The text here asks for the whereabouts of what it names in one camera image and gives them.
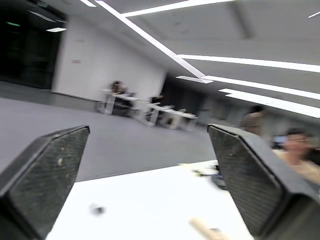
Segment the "office room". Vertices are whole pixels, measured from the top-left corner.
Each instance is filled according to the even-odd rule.
[[[0,0],[0,239],[318,240],[317,0]]]

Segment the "table leg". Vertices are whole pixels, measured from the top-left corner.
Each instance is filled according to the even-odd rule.
[[[110,95],[106,101],[106,107],[105,107],[105,113],[106,115],[111,115],[114,110],[116,97],[113,95]]]
[[[155,126],[157,123],[157,119],[158,119],[158,115],[159,115],[159,110],[153,109],[153,113],[150,117],[150,122],[149,122],[149,126]]]
[[[173,117],[173,121],[171,123],[170,129],[175,130],[179,127],[179,124],[181,122],[182,117],[179,115],[176,115]]]
[[[189,131],[192,131],[193,129],[195,129],[196,123],[197,123],[197,119],[196,118],[195,119],[190,119],[189,124],[188,124],[186,129],[189,130]]]

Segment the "light panel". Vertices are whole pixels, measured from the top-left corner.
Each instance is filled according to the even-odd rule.
[[[88,0],[80,0],[81,2],[83,2],[85,5],[87,5],[90,8],[96,8],[97,6],[94,5],[92,2],[89,2]]]
[[[212,81],[222,82],[222,83],[227,83],[227,84],[236,84],[236,85],[247,86],[247,87],[252,87],[252,88],[257,88],[257,89],[265,89],[265,90],[275,91],[275,92],[279,92],[279,93],[291,94],[291,95],[301,96],[301,97],[305,97],[305,98],[320,100],[319,93],[302,91],[302,90],[297,90],[297,89],[292,89],[292,88],[287,88],[287,87],[282,87],[282,86],[274,86],[274,85],[268,85],[268,84],[263,84],[263,83],[242,81],[242,80],[237,80],[237,79],[218,77],[218,76],[209,76],[209,75],[203,77],[202,79],[212,80]]]
[[[42,19],[44,19],[44,20],[46,20],[48,22],[51,22],[51,23],[55,23],[56,22],[55,20],[52,20],[51,18],[48,18],[48,17],[42,15],[41,13],[38,13],[38,12],[35,12],[35,11],[28,11],[28,12],[32,13],[32,14],[38,16],[39,18],[42,18]]]
[[[56,28],[51,28],[51,29],[48,29],[47,31],[48,32],[52,32],[52,33],[57,33],[57,32],[62,32],[62,31],[65,31],[67,30],[66,28],[61,28],[61,27],[56,27]]]
[[[185,54],[179,54],[176,57],[182,58],[182,59],[190,59],[190,60],[202,60],[202,61],[212,61],[212,62],[232,63],[232,64],[246,64],[246,65],[254,65],[254,66],[263,66],[263,67],[280,68],[280,69],[292,69],[292,70],[320,73],[319,65],[304,64],[304,63],[259,60],[259,59],[249,59],[249,58],[236,58],[236,57],[222,57],[222,56],[185,55]]]
[[[158,12],[169,11],[174,9],[183,9],[183,8],[195,7],[200,5],[216,4],[216,3],[231,2],[231,1],[234,1],[234,0],[187,0],[187,1],[181,1],[181,2],[176,2],[172,4],[167,4],[163,6],[156,6],[152,8],[138,10],[138,11],[126,12],[126,13],[122,13],[121,15],[123,17],[128,18],[132,16],[158,13]]]
[[[169,56],[171,59],[176,61],[178,64],[180,64],[182,67],[184,67],[186,70],[188,70],[190,73],[195,75],[197,78],[202,78],[205,77],[205,75],[196,69],[194,66],[186,62],[180,57],[176,57],[177,55],[171,51],[169,48],[164,46],[162,43],[160,43],[158,40],[156,40],[154,37],[152,37],[150,34],[142,30],[140,27],[135,25],[132,21],[124,17],[121,13],[118,11],[114,10],[111,6],[106,4],[103,0],[95,0],[97,4],[99,4],[101,7],[103,7],[105,10],[107,10],[109,13],[114,15],[117,19],[119,19],[121,22],[126,24],[129,28],[131,28],[133,31],[135,31],[137,34],[139,34],[141,37],[146,39],[149,43],[154,45],[156,48],[158,48],[160,51],[165,53],[167,56]]]
[[[221,89],[219,91],[227,93],[226,97],[229,98],[266,105],[272,108],[282,109],[285,111],[310,116],[313,118],[320,118],[320,108],[317,107],[232,89]]]
[[[312,14],[312,15],[308,16],[308,19],[310,19],[310,18],[312,18],[312,17],[314,17],[314,16],[317,16],[317,15],[319,15],[319,14],[320,14],[320,11],[316,12],[315,14]]]
[[[213,82],[211,80],[205,80],[205,79],[189,77],[189,76],[177,76],[176,79],[184,79],[184,80],[194,81],[194,82],[203,83],[203,84],[209,84]]]

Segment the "gray carpet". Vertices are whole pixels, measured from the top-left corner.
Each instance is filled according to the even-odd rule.
[[[204,128],[147,127],[131,118],[7,98],[0,98],[0,123],[0,171],[35,138],[78,125],[89,125],[91,135],[77,181],[215,159]]]

